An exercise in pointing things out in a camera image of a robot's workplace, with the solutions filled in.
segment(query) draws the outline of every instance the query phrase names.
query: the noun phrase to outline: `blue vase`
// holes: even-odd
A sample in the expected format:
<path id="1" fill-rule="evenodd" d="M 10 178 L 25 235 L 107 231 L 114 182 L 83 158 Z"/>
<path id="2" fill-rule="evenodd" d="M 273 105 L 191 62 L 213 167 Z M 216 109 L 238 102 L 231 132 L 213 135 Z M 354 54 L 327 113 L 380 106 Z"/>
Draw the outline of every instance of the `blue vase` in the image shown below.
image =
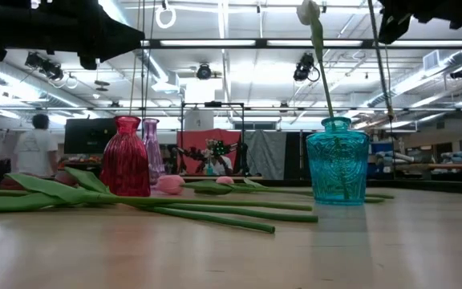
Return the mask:
<path id="1" fill-rule="evenodd" d="M 350 124 L 346 117 L 326 118 L 322 121 L 326 131 L 306 140 L 317 203 L 362 205 L 365 201 L 368 137 L 349 131 Z"/>

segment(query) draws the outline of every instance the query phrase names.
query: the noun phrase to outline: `glass vase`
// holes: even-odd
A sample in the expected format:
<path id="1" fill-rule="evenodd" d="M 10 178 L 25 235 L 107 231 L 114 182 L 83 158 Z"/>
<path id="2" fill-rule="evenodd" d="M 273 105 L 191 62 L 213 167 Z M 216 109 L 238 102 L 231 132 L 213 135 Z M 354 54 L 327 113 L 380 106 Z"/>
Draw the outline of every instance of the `glass vase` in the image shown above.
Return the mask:
<path id="1" fill-rule="evenodd" d="M 136 135 L 140 118 L 116 116 L 117 134 L 103 155 L 101 181 L 120 196 L 149 197 L 149 161 L 144 143 Z"/>
<path id="2" fill-rule="evenodd" d="M 149 181 L 151 185 L 158 182 L 158 178 L 165 174 L 164 160 L 161 157 L 160 144 L 156 135 L 156 126 L 160 121 L 153 118 L 144 119 L 144 145 L 149 158 Z"/>
<path id="3" fill-rule="evenodd" d="M 317 203 L 362 205 L 367 184 L 368 137 L 349 131 L 346 117 L 326 118 L 325 132 L 306 140 L 311 185 Z"/>

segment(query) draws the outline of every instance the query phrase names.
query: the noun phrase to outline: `wall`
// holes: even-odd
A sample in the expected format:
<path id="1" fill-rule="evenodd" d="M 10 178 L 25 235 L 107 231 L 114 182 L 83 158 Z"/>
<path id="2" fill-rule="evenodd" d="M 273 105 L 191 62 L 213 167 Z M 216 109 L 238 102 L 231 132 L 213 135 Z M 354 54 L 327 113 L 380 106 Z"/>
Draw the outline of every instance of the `wall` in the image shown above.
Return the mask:
<path id="1" fill-rule="evenodd" d="M 462 119 L 447 119 L 445 117 L 444 122 L 444 129 L 436 129 L 436 122 L 434 122 L 431 127 L 420 129 L 420 132 L 403 136 L 404 146 L 414 148 L 422 145 L 452 142 L 452 148 L 459 151 L 459 141 L 462 140 Z"/>

